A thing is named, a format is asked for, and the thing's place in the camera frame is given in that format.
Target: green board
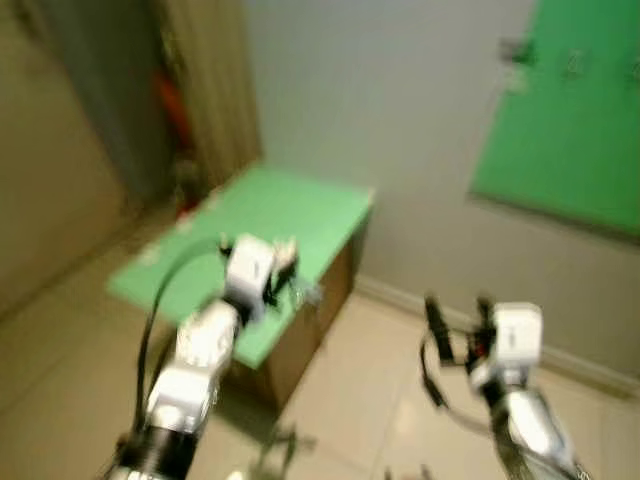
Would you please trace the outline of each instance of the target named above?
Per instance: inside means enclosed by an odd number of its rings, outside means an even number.
[[[541,1],[530,40],[526,88],[503,96],[472,190],[640,234],[640,0]]]
[[[234,238],[251,233],[268,242],[295,237],[299,275],[320,280],[334,257],[365,220],[370,195],[363,190],[325,184],[276,169],[258,166],[245,172],[206,202],[187,223],[148,246],[109,280],[109,290],[145,309],[153,302],[161,278],[175,258],[194,242]],[[167,289],[160,313],[179,323],[223,286],[224,264],[217,255],[189,263]],[[258,368],[289,323],[296,306],[281,296],[278,310],[249,324],[240,334],[235,358]]]

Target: red object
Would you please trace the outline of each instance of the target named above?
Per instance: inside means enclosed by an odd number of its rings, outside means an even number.
[[[193,148],[191,125],[178,87],[162,72],[156,73],[154,80],[162,106],[180,141],[181,150],[191,150]]]
[[[193,212],[196,207],[198,206],[198,204],[194,204],[194,205],[180,205],[180,208],[178,208],[178,212],[177,212],[177,217],[178,218],[182,218],[182,217],[187,217],[191,214],[191,212]]]

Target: green tabletop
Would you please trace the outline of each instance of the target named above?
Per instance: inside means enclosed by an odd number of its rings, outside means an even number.
[[[145,309],[175,258],[194,242],[234,238],[251,233],[268,242],[295,237],[299,274],[317,282],[334,257],[364,221],[370,207],[365,190],[332,185],[266,166],[256,166],[206,201],[188,220],[179,222],[142,254],[117,271],[109,291]],[[175,277],[160,313],[180,323],[212,293],[220,291],[224,264],[212,254],[190,262]],[[235,358],[258,368],[293,320],[296,306],[282,295],[278,310],[269,309],[248,325],[236,344]]]

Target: tiled floor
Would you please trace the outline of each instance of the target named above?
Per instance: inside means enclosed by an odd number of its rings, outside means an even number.
[[[102,284],[129,246],[90,260],[0,323],[1,479],[92,478],[127,429],[142,316]],[[420,318],[352,295],[279,419],[309,445],[285,477],[281,452],[271,452],[260,478],[382,480],[387,469],[418,478],[421,465],[434,480],[505,478],[491,442],[434,411],[422,392],[423,328]],[[452,402],[485,418],[463,375],[440,378]],[[640,478],[636,405],[545,371],[538,382],[596,479]],[[275,421],[223,392],[189,478],[250,469]]]

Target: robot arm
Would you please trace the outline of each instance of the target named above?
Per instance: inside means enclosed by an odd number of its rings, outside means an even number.
[[[491,417],[489,433],[509,478],[513,480],[587,480],[573,446],[542,394],[529,386],[542,344],[542,313],[527,303],[479,302],[482,325],[468,335],[464,361],[471,388],[483,396]],[[448,327],[437,303],[426,301],[427,320],[443,366],[453,358]],[[425,386],[437,406],[450,409],[423,369]]]
[[[223,294],[178,329],[173,358],[149,394],[143,426],[118,450],[110,480],[186,478],[237,333],[276,302],[272,276],[282,288],[295,275],[293,242],[274,248],[244,235],[220,251],[229,256]]]

